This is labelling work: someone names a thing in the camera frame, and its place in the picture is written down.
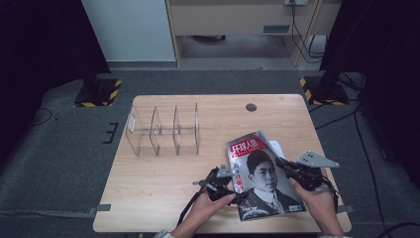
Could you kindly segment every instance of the yellow and black hazard tape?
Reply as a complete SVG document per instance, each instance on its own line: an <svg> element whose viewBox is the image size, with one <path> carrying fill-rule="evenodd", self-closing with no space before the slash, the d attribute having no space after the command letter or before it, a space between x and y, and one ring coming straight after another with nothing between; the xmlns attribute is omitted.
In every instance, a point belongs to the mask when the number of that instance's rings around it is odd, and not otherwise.
<svg viewBox="0 0 420 238"><path fill-rule="evenodd" d="M95 106L110 106L114 102L115 97L118 94L118 90L120 90L120 85L123 81L122 80L116 80L114 88L109 96L109 99L107 101L102 102L80 102L80 103L74 103L75 107L95 107Z"/></svg>
<svg viewBox="0 0 420 238"><path fill-rule="evenodd" d="M312 93L308 87L308 84L306 83L305 78L300 78L300 85L303 88L303 91L305 93L306 96L306 100L308 101L308 103L310 105L314 104L314 105L345 105L346 102L344 101L339 101L339 100L315 100L312 97Z"/></svg>

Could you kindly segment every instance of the acrylic divider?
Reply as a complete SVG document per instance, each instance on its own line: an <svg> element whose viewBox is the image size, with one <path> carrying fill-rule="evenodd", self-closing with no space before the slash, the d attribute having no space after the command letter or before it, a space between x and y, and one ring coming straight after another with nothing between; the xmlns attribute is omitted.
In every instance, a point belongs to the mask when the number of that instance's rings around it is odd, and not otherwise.
<svg viewBox="0 0 420 238"><path fill-rule="evenodd" d="M132 106L126 137L138 157L198 155L197 104Z"/></svg>

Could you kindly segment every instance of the magazine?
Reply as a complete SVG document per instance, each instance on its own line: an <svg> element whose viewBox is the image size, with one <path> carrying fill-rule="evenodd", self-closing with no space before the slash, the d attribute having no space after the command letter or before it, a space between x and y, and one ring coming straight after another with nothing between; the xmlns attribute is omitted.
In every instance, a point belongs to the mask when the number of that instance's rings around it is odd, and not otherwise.
<svg viewBox="0 0 420 238"><path fill-rule="evenodd" d="M303 200L293 190L275 158L284 160L277 142L262 130L227 143L235 192L248 196L238 204L242 221L305 211Z"/></svg>

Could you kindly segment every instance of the human hand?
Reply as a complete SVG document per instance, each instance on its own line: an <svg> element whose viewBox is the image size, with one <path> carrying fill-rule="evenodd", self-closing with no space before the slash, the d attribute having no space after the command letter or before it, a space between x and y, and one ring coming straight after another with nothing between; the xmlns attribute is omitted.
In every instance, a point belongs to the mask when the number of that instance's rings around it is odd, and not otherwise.
<svg viewBox="0 0 420 238"><path fill-rule="evenodd" d="M207 193L201 193L195 200L188 215L171 233L176 238L192 237L195 232L220 208L231 203L235 194L229 194L212 201Z"/></svg>
<svg viewBox="0 0 420 238"><path fill-rule="evenodd" d="M309 213L315 219L323 234L344 235L343 228L337 218L333 193L330 190L308 191L293 178L290 178L290 183L296 193L305 201Z"/></svg>

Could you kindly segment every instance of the gray floor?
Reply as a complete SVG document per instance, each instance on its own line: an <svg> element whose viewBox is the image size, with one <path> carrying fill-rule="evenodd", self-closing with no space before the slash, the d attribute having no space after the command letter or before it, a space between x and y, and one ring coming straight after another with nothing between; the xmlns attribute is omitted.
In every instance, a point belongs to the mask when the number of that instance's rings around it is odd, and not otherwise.
<svg viewBox="0 0 420 238"><path fill-rule="evenodd" d="M323 38L316 39L313 52L322 51ZM87 210L100 201L118 146L118 143L103 144L109 139L106 131L112 129L110 123L124 124L135 95L303 95L298 79L319 74L318 67L319 63L306 61L293 66L280 37L228 37L217 43L189 38L180 67L152 63L112 68L123 84L110 107L73 108L81 80L51 90L42 106L46 109L41 109L34 119L34 123L42 124L28 130L8 170L0 177L0 237L124 237L124 234L95 233ZM357 83L362 80L358 73L351 73L351 77ZM232 88L229 83L241 86ZM345 88L350 98L357 98L354 91ZM357 106L358 102L352 101L346 106L308 105L308 110L313 110L310 114L314 126L319 127L351 113ZM356 120L352 115L318 129L317 133L326 156L341 164L339 169L333 169L333 175L343 201L355 209L349 214L353 229L348 235L376 237L383 231L381 213L387 227L420 220L419 189L410 183L398 162L382 158L370 125L360 112L356 113ZM66 212L76 218L39 216L28 211ZM419 231L420 228L403 227L393 231L392 237L418 237ZM139 237L139 234L128 236Z"/></svg>

